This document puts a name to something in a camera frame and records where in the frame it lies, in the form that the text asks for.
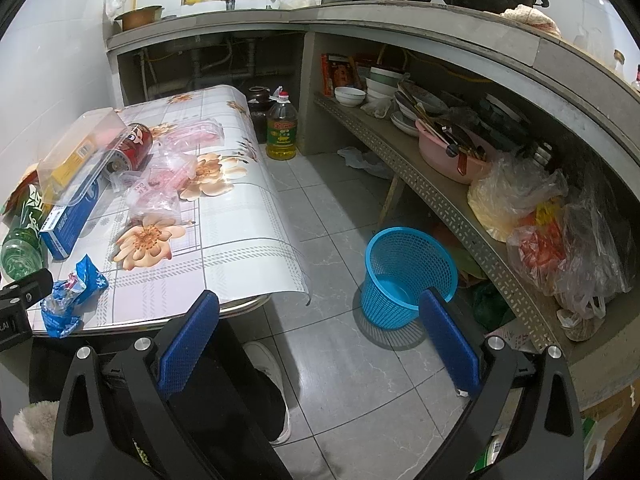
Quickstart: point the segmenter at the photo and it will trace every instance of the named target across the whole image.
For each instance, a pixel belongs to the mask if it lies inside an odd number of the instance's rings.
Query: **pot handle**
[[[540,6],[540,7],[543,7],[543,8],[546,8],[546,7],[549,6],[549,0],[540,0],[540,1],[541,1],[541,3],[537,3],[536,2],[536,3],[534,3],[534,5],[537,5],[537,6]]]

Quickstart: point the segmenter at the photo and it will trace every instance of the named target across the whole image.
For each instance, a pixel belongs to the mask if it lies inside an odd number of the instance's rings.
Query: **shelf leg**
[[[389,186],[389,192],[386,194],[385,205],[382,206],[382,211],[380,211],[380,216],[378,217],[378,231],[382,229],[389,213],[391,213],[396,208],[396,205],[398,205],[398,200],[400,200],[400,197],[402,196],[405,185],[404,180],[395,173],[394,179],[391,181],[391,186]]]

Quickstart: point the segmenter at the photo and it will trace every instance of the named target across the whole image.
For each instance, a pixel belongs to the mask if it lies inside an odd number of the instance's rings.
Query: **blue plastic basket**
[[[418,297],[434,286],[445,301],[458,287],[458,271],[434,238],[407,227],[375,235],[365,253],[367,273],[360,306],[374,325],[392,330],[418,317]]]

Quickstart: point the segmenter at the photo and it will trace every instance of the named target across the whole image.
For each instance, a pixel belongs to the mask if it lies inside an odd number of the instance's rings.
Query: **cooking oil bottle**
[[[295,157],[297,129],[298,112],[289,102],[289,94],[281,91],[267,114],[267,155],[275,160]]]

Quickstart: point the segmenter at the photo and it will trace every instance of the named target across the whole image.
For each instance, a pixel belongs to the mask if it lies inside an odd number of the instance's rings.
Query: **silver bolt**
[[[562,350],[559,349],[556,345],[551,345],[546,349],[546,351],[553,359],[559,359],[562,357]]]
[[[144,351],[151,346],[151,339],[148,337],[141,337],[135,343],[133,343],[133,348],[136,350]]]
[[[87,359],[90,354],[91,349],[88,346],[83,346],[82,348],[78,349],[78,352],[76,352],[76,356],[78,356],[78,359]]]
[[[492,335],[489,338],[489,348],[493,348],[494,350],[502,350],[504,348],[504,340],[497,335]]]

